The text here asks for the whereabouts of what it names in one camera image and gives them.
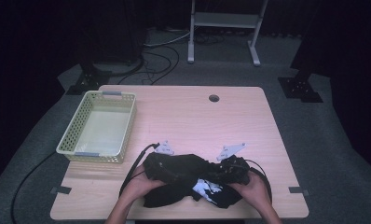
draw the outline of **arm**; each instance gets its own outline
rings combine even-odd
[[[250,183],[248,185],[229,184],[243,199],[254,207],[267,224],[281,224],[278,214],[272,207],[264,181],[255,173],[249,171]]]
[[[144,173],[144,167],[138,166],[133,173],[133,179],[124,188],[105,224],[125,223],[133,202],[145,196],[151,189],[163,185],[165,184],[162,181],[148,179]]]

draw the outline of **basket handle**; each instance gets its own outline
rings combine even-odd
[[[102,91],[103,95],[122,95],[121,91]]]
[[[97,152],[75,152],[75,156],[99,157]]]

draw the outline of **white plastic basket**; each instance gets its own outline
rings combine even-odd
[[[136,114],[130,92],[87,91],[57,152],[70,161],[122,163]]]

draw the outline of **white metal frame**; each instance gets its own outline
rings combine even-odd
[[[195,1],[192,0],[191,7],[191,24],[188,41],[188,62],[193,63],[194,58],[194,29],[195,26],[216,26],[216,27],[236,27],[236,28],[254,28],[252,40],[247,41],[249,51],[252,54],[254,66],[260,66],[257,51],[255,50],[255,42],[258,38],[258,33],[261,28],[262,20],[264,19],[265,10],[268,0],[264,0],[261,10],[258,15],[244,14],[226,14],[226,13],[209,13],[196,12]]]

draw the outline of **gray carpet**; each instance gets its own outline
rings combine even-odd
[[[178,36],[151,31],[149,43],[160,43]],[[195,63],[186,61],[186,42],[172,44],[179,55],[177,66],[155,85],[198,86],[258,86],[268,98],[282,140],[293,164],[300,186],[309,191],[306,202],[309,216],[302,219],[285,219],[284,223],[368,223],[371,224],[371,167],[352,148],[332,106],[328,77],[312,75],[310,85],[323,98],[323,103],[301,103],[287,99],[278,77],[293,77],[290,69],[300,44],[297,38],[260,36],[257,52],[262,65],[254,67],[247,49],[249,36],[224,36],[223,42],[210,46],[196,45]],[[146,50],[171,59],[174,66],[177,54],[171,49]],[[167,66],[167,61],[144,53],[148,71],[132,75],[124,85],[149,84],[162,74],[153,75]],[[99,65],[102,69],[117,72],[133,66]],[[75,65],[59,75],[67,90],[74,85],[81,70]],[[117,84],[122,77],[113,77]],[[82,96],[64,95],[35,125],[12,161],[0,176],[0,223],[11,223],[10,206],[22,179],[34,167],[55,151]],[[23,183],[15,202],[14,218],[17,223],[103,223],[103,220],[55,221],[49,212],[69,161],[53,154],[34,170]],[[251,223],[263,223],[251,220]]]

